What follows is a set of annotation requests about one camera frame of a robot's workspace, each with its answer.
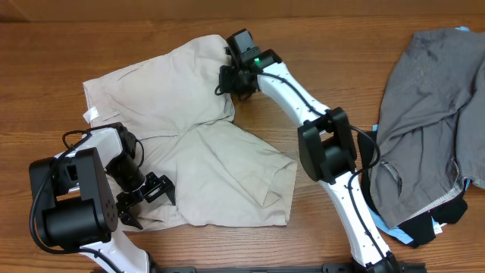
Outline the beige shorts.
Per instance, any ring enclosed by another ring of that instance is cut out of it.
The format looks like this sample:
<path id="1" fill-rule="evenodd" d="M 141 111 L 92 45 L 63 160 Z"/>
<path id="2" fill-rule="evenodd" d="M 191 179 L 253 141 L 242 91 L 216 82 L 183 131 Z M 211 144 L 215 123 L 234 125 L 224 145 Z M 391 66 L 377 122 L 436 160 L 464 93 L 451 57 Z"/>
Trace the beige shorts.
<path id="1" fill-rule="evenodd" d="M 284 226 L 289 222 L 297 164 L 237 127 L 229 95 L 218 96 L 219 70 L 229 62 L 219 35 L 83 84 L 94 127 L 120 122 L 141 142 L 145 173 L 168 177 L 175 198 L 133 208 L 143 231 L 183 224 Z"/>

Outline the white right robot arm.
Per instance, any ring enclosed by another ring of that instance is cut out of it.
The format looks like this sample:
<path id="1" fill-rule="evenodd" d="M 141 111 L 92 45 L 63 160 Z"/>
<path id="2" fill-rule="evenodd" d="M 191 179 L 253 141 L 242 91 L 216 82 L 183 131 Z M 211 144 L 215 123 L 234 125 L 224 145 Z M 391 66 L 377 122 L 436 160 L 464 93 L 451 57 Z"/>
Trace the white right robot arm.
<path id="1" fill-rule="evenodd" d="M 356 272 L 398 272 L 400 267 L 380 236 L 362 196 L 357 153 L 347 114 L 315 99 L 273 51 L 225 48 L 229 65 L 220 69 L 216 95 L 247 99 L 260 91 L 273 99 L 297 125 L 299 160 L 335 206 L 349 239 Z"/>

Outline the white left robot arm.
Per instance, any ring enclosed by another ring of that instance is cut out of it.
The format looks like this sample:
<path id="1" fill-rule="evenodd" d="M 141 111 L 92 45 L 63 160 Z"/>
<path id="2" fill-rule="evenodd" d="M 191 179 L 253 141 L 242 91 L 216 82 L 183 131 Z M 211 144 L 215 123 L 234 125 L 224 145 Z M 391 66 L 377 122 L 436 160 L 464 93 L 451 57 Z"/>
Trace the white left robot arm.
<path id="1" fill-rule="evenodd" d="M 142 229 L 130 209 L 161 195 L 173 202 L 173 182 L 141 172 L 135 157 L 143 145 L 122 123 L 79 133 L 81 140 L 65 152 L 29 166 L 34 243 L 46 253 L 84 255 L 106 272 L 160 272 L 119 226 Z"/>

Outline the brown cardboard back panel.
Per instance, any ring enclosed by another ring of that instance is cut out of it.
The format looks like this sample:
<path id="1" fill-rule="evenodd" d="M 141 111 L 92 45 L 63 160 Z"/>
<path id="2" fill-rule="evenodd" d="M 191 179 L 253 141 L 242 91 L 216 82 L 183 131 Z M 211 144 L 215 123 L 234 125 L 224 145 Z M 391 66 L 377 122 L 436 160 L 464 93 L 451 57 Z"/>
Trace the brown cardboard back panel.
<path id="1" fill-rule="evenodd" d="M 20 22 L 483 14 L 484 0 L 1 0 Z"/>

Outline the black garment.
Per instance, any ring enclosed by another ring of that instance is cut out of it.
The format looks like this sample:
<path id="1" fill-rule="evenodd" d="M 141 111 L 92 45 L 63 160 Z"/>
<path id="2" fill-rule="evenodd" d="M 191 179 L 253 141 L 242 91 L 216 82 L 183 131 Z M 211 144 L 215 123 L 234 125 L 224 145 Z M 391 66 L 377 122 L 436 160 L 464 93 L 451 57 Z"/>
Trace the black garment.
<path id="1" fill-rule="evenodd" d="M 387 227 L 378 214 L 371 198 L 369 171 L 364 171 L 361 176 L 362 194 L 365 202 L 368 204 L 375 225 L 385 234 L 413 248 L 431 242 L 436 238 L 437 234 L 442 232 L 443 225 L 456 224 L 461 219 L 468 209 L 468 204 L 464 200 L 464 194 L 469 184 L 470 181 L 466 180 L 463 183 L 465 188 L 459 189 L 456 197 L 444 202 L 442 205 L 427 210 L 396 227 Z"/>

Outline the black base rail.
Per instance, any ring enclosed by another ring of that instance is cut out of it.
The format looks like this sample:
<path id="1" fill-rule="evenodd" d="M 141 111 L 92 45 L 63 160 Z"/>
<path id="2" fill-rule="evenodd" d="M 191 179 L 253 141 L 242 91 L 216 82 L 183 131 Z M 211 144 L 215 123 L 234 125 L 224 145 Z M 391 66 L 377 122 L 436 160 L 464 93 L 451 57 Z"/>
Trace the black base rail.
<path id="1" fill-rule="evenodd" d="M 389 268 L 385 265 L 376 265 L 372 268 L 358 268 L 352 263 L 329 263 L 320 266 L 294 266 L 294 267 L 256 267 L 256 268 L 159 268 L 155 273 L 387 273 Z"/>

